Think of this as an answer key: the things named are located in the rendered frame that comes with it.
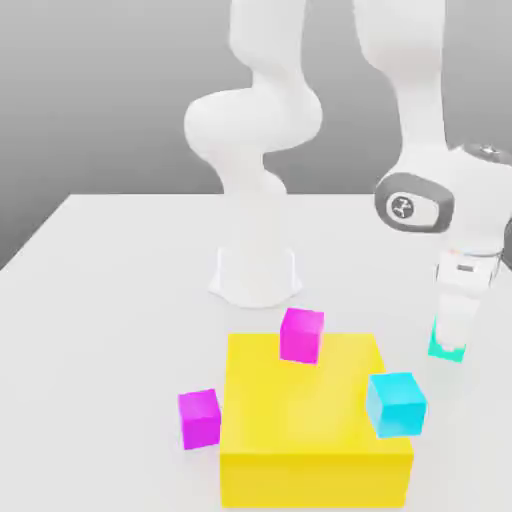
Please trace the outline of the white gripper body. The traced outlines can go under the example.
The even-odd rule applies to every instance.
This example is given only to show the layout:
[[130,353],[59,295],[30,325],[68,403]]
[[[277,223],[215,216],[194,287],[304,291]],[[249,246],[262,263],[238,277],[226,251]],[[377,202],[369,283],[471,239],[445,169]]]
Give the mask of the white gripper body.
[[465,347],[480,300],[463,295],[442,293],[436,315],[436,341],[444,350]]

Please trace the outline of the small turquoise cube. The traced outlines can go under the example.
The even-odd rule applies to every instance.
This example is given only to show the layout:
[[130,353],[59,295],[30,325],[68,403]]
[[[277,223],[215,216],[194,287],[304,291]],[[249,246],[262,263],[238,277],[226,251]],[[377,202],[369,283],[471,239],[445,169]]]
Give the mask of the small turquoise cube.
[[461,363],[467,347],[467,336],[464,330],[454,327],[438,316],[433,319],[433,325],[428,346],[428,355],[450,361]]

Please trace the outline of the small cyan cube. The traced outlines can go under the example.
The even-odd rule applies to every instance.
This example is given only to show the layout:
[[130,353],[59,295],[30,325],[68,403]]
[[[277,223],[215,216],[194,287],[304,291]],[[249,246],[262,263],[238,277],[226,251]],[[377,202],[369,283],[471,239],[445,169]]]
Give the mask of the small cyan cube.
[[366,411],[378,438],[420,435],[427,408],[427,399],[412,373],[369,376]]

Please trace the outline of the small magenta cube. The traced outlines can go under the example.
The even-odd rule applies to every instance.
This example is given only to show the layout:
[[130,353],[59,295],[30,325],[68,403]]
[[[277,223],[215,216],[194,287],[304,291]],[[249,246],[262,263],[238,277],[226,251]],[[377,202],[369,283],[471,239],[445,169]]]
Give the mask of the small magenta cube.
[[316,365],[324,330],[324,313],[288,308],[279,334],[282,360]]

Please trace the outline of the small purple cube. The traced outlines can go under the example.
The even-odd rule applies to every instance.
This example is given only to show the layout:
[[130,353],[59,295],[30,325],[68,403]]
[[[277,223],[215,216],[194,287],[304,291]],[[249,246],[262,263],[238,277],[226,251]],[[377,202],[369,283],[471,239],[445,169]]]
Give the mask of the small purple cube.
[[178,408],[185,450],[219,443],[221,411],[213,388],[180,394]]

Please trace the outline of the large yellow box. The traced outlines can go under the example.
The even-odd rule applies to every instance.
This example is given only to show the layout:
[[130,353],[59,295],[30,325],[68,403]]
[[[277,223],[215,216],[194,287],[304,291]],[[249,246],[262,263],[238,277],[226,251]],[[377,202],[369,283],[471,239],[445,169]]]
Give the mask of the large yellow box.
[[228,337],[220,440],[225,508],[404,505],[414,459],[366,412],[384,362],[371,334],[323,337],[315,365],[285,361],[276,334]]

